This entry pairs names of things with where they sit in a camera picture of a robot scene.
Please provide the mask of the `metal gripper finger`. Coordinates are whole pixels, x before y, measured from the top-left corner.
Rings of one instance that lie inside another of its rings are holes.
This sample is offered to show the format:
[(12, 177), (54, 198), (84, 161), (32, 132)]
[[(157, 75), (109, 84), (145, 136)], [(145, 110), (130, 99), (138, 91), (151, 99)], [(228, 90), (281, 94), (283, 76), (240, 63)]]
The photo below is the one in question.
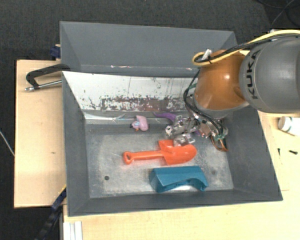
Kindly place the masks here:
[(191, 136), (191, 134), (180, 134), (173, 138), (174, 146), (185, 146), (193, 144), (196, 140)]
[(165, 133), (170, 138), (175, 138), (176, 136), (179, 136), (182, 134), (182, 126), (180, 124), (172, 124), (168, 125), (165, 128)]

